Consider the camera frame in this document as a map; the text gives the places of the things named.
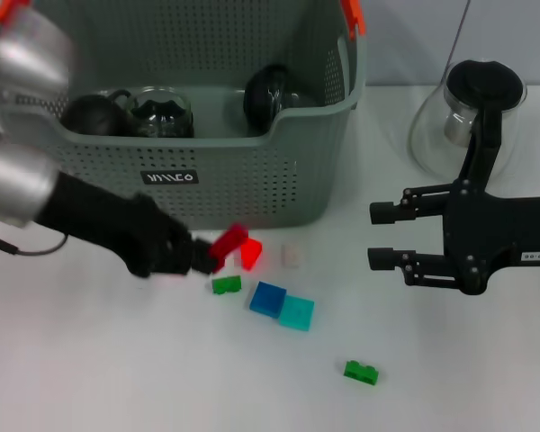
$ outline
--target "label sticker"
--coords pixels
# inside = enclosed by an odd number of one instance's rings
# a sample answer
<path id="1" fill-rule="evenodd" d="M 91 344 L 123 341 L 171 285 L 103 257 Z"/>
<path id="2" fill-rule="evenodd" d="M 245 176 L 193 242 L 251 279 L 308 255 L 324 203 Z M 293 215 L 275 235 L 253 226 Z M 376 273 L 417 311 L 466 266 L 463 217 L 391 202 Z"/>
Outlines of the label sticker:
<path id="1" fill-rule="evenodd" d="M 522 261 L 540 261 L 540 252 L 525 252 L 522 254 Z"/>
<path id="2" fill-rule="evenodd" d="M 194 169 L 175 171 L 140 171 L 144 185 L 198 185 L 198 173 Z"/>

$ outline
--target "blue cube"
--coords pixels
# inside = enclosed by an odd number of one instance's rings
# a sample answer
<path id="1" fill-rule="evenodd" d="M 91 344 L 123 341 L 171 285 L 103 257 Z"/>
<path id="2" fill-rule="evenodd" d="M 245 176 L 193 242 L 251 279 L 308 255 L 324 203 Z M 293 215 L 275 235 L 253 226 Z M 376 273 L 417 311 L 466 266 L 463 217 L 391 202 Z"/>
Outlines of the blue cube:
<path id="1" fill-rule="evenodd" d="M 312 323 L 313 312 L 314 301 L 287 295 L 284 299 L 282 313 L 280 314 L 280 325 L 308 331 Z"/>
<path id="2" fill-rule="evenodd" d="M 250 310 L 272 318 L 278 318 L 284 305 L 286 290 L 270 283 L 261 282 L 250 302 Z"/>

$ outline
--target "orange basket handle clip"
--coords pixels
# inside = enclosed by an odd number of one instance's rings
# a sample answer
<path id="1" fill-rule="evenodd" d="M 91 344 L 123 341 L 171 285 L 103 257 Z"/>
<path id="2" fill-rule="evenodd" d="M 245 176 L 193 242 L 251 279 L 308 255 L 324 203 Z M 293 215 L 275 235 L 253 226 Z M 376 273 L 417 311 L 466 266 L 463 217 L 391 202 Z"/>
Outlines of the orange basket handle clip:
<path id="1" fill-rule="evenodd" d="M 0 24 L 5 24 L 18 6 L 29 6 L 30 0 L 2 0 L 0 4 Z"/>
<path id="2" fill-rule="evenodd" d="M 362 14 L 362 6 L 360 0 L 341 0 L 342 9 L 344 9 L 344 15 L 346 16 L 346 22 L 348 23 L 348 29 L 350 30 L 350 40 L 356 40 L 356 26 L 358 26 L 358 33 L 360 36 L 366 34 L 366 21 Z"/>

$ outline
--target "white wall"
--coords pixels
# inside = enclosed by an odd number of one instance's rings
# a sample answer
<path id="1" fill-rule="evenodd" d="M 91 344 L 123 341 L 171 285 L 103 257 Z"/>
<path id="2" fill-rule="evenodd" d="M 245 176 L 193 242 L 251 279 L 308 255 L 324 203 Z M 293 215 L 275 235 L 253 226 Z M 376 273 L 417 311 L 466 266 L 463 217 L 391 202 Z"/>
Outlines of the white wall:
<path id="1" fill-rule="evenodd" d="M 434 84 L 466 0 L 361 0 L 369 85 Z M 540 0 L 472 0 L 455 59 L 501 61 L 540 84 Z"/>

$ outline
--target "gray plastic basket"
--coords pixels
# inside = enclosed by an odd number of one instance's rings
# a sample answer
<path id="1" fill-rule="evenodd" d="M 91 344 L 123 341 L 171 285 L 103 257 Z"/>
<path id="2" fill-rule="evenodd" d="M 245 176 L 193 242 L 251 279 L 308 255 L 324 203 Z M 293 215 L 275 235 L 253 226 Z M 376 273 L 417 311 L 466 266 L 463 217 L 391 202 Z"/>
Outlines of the gray plastic basket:
<path id="1" fill-rule="evenodd" d="M 149 194 L 192 229 L 314 221 L 365 83 L 365 36 L 350 38 L 339 1 L 38 0 L 81 50 L 81 69 L 56 103 L 11 96 L 0 121 L 70 174 L 120 195 Z M 248 136 L 243 89 L 273 63 L 302 79 L 319 107 L 280 112 L 265 136 Z M 58 123 L 68 98 L 143 86 L 186 93 L 196 138 L 82 136 Z"/>

